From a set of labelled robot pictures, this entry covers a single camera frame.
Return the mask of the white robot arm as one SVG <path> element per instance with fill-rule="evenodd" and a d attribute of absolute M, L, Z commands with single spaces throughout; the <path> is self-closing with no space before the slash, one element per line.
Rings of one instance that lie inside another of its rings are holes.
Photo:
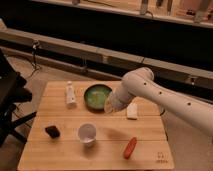
<path fill-rule="evenodd" d="M 125 109 L 135 97 L 150 100 L 213 138 L 213 105 L 164 88 L 147 67 L 127 72 L 107 97 L 106 113 Z"/>

